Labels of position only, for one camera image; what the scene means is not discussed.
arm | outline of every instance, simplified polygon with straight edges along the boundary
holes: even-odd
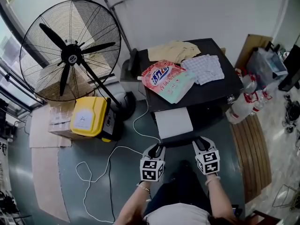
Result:
[[[215,174],[207,175],[207,180],[215,177]],[[208,183],[208,189],[210,191],[210,205],[212,210],[212,215],[215,218],[228,218],[235,219],[233,214],[233,208],[227,197],[225,191],[223,190],[219,179],[212,179]]]
[[[151,182],[144,181],[141,186],[150,190]],[[122,208],[118,219],[116,220],[116,225],[124,225],[130,222],[134,214],[140,213],[144,208],[146,200],[148,199],[149,193],[142,187],[137,187],[135,192],[131,195],[128,201]]]

fan base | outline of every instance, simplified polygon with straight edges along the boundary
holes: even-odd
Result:
[[[114,97],[121,104],[121,108],[117,107],[112,101],[111,108],[117,115],[122,119],[122,121],[127,120],[135,112],[136,101],[132,92],[120,92],[114,95]]]

checkered cloth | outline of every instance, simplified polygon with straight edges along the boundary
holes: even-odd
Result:
[[[195,58],[183,60],[181,67],[196,74],[195,83],[205,83],[224,79],[224,73],[219,63],[218,56],[202,55]]]

bracelet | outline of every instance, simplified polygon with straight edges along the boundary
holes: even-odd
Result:
[[[218,179],[220,180],[221,178],[219,176],[216,176],[216,177],[212,177],[210,179],[208,179],[206,182],[205,182],[205,185],[207,186],[211,181],[213,181],[214,179]]]
[[[145,187],[142,186],[141,184],[138,183],[137,186],[140,187],[140,188],[142,188],[142,189],[144,189],[144,190],[146,190],[148,193],[150,193],[150,190],[147,189],[147,188],[145,188]]]

black pants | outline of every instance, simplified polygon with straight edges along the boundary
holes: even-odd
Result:
[[[175,203],[191,204],[211,214],[210,200],[191,167],[180,167],[175,179],[159,188],[152,201],[148,203],[144,216]]]

